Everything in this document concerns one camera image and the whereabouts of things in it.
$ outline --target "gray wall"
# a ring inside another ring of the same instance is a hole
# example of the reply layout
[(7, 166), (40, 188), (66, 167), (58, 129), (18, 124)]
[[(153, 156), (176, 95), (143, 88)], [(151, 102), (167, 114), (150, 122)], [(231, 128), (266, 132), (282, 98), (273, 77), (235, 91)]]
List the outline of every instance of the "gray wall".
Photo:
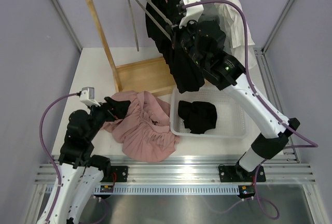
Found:
[[(0, 0), (0, 220), (21, 223), (39, 163), (39, 120), (67, 94), (79, 59), (49, 0)], [(65, 102), (47, 116), (55, 139)]]
[(267, 58), (285, 113), (297, 117), (299, 131), (319, 144), (317, 149), (301, 149), (300, 157), (311, 164), (332, 221), (331, 17), (331, 0), (297, 0)]
[[(71, 26), (83, 47), (101, 47), (85, 0), (59, 0)], [(111, 47), (134, 47), (127, 0), (94, 0)], [(258, 47), (267, 40), (287, 0), (240, 0), (245, 12), (252, 38)], [(141, 47), (153, 46), (147, 37), (144, 13), (132, 0), (137, 34)]]

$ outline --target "white plastic bin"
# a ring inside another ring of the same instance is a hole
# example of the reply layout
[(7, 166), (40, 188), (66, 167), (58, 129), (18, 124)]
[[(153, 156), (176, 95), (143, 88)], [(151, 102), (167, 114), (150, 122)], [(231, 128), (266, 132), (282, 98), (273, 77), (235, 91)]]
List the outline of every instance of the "white plastic bin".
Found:
[[(186, 129), (184, 121), (177, 114), (179, 101), (205, 101), (215, 105), (217, 109), (216, 128), (204, 134), (192, 134)], [(215, 86), (204, 86), (198, 92), (180, 94), (175, 88), (171, 100), (171, 131), (179, 136), (244, 138), (247, 135), (246, 113), (242, 107), (223, 91)]]

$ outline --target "wooden frame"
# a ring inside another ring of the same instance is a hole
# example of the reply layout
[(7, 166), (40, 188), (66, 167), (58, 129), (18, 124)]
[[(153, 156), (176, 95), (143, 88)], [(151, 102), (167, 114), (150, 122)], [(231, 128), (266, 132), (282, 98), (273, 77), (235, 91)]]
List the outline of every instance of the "wooden frame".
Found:
[(86, 0), (86, 2), (112, 68), (116, 91), (149, 91), (155, 96), (171, 93), (175, 81), (163, 57), (122, 66), (115, 65), (93, 0)]

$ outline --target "white cloth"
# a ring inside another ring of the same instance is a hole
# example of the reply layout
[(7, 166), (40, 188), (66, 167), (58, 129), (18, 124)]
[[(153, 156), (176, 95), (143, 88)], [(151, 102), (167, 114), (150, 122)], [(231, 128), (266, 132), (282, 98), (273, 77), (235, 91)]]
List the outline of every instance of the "white cloth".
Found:
[[(236, 4), (241, 10), (242, 6), (239, 0), (227, 0)], [(227, 40), (225, 43), (225, 51), (236, 57), (243, 66), (244, 64), (244, 28), (240, 14), (236, 9), (227, 4), (216, 3), (218, 15), (220, 17), (220, 29), (226, 33)], [(252, 68), (257, 64), (254, 53), (254, 41), (251, 38), (250, 30), (248, 30), (248, 68)]]

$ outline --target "pink fabric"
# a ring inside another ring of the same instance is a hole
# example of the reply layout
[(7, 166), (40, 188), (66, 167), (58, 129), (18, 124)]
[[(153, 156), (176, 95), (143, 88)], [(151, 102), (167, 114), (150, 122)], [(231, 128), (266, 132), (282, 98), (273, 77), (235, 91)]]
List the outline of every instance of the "pink fabric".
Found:
[(107, 122), (103, 129), (112, 133), (128, 157), (143, 162), (160, 162), (175, 151), (179, 137), (170, 130), (170, 104), (144, 91), (119, 92), (116, 101), (131, 101), (123, 120)]

